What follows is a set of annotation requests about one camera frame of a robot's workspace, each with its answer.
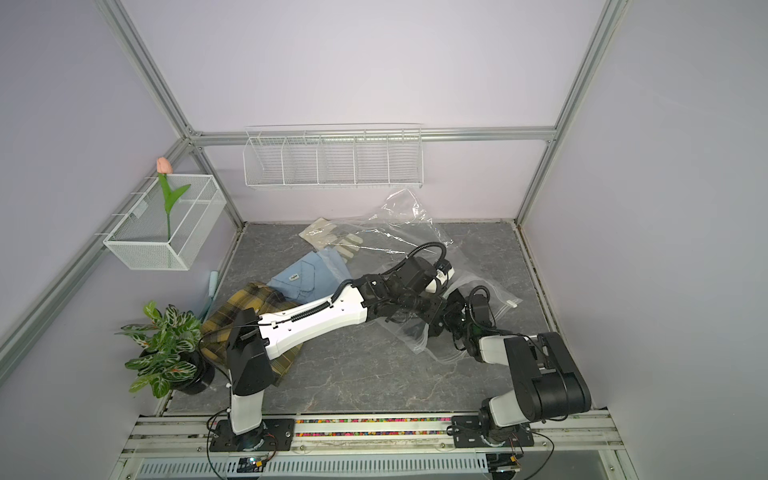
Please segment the mesh basket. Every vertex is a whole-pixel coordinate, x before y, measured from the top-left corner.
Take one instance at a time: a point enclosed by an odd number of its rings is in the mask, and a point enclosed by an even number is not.
[[[190,184],[170,212],[156,179],[118,225],[107,246],[131,270],[189,270],[227,202],[212,175],[167,175],[172,189]]]
[[[249,187],[421,187],[421,134],[249,135],[243,150]]]

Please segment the gray marble floor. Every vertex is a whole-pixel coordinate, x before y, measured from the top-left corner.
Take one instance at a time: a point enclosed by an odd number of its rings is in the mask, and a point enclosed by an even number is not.
[[[462,252],[523,300],[513,318],[523,333],[547,330],[512,225],[447,223],[446,233]],[[312,247],[298,237],[301,225],[249,224],[232,266],[222,279],[218,307],[246,283],[266,282]],[[228,404],[225,379],[195,396],[175,392],[166,415],[212,414]],[[401,340],[369,322],[345,327],[304,343],[278,387],[264,394],[269,414],[304,412],[473,411],[483,399],[511,389],[508,368],[462,359],[436,362],[414,354]]]

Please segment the black mounting plate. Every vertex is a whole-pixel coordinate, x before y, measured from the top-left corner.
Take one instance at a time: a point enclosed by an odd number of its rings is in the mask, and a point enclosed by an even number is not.
[[[488,446],[480,438],[482,427],[478,415],[454,415],[451,417],[451,424],[456,427],[453,434],[453,446],[457,449],[473,449],[475,447]],[[515,447],[532,447],[534,445],[530,423],[505,427],[506,429],[509,429],[509,437],[504,441],[503,446],[509,447],[510,439],[514,442]],[[487,440],[495,445],[498,444],[496,441]]]
[[[266,419],[264,420],[264,430],[261,438],[264,442],[258,447],[253,449],[254,452],[272,452],[275,450],[275,440],[267,435],[273,435],[277,440],[277,451],[285,452],[290,450],[291,442],[293,441],[293,427],[296,425],[294,419]],[[229,420],[220,420],[213,433],[211,433],[211,440],[209,450],[212,452],[242,452],[244,451],[243,445],[252,445],[258,443],[256,439],[249,439],[249,433],[246,432],[242,435],[234,435],[232,427],[230,427]]]

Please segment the clear plastic bag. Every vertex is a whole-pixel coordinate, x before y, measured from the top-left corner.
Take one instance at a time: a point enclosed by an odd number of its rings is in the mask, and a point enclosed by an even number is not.
[[[457,288],[466,296],[473,287],[486,285],[491,292],[490,307],[497,327],[515,330],[511,311],[521,300],[473,265],[445,231],[433,222],[410,189],[389,195],[386,202],[367,218],[319,219],[300,236],[315,248],[336,248],[344,257],[352,278],[382,272],[418,245],[442,242],[447,249],[446,258],[455,270],[443,296],[447,297]],[[439,249],[425,249],[419,255],[434,261]],[[429,326],[415,313],[401,312],[376,322],[405,342],[414,353],[427,352],[437,362],[453,363],[467,356],[454,345],[450,333],[429,337]]]

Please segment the white wall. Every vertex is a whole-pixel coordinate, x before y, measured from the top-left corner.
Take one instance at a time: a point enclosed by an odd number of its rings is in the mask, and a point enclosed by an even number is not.
[[[0,65],[2,337],[175,137],[89,0],[2,2]],[[148,300],[199,310],[232,237],[223,215],[189,272],[101,261],[0,386],[1,477],[109,475],[155,405],[113,333]]]
[[[127,0],[199,131],[553,125],[604,0]]]
[[[424,187],[417,194],[437,219],[513,218],[544,147],[536,140],[424,143]],[[250,222],[356,217],[380,207],[391,191],[253,190],[243,178],[243,147],[207,147],[206,152],[240,215]]]
[[[525,233],[640,478],[765,478],[768,4],[634,2]]]
[[[93,2],[3,1],[0,65],[1,339],[176,138]]]

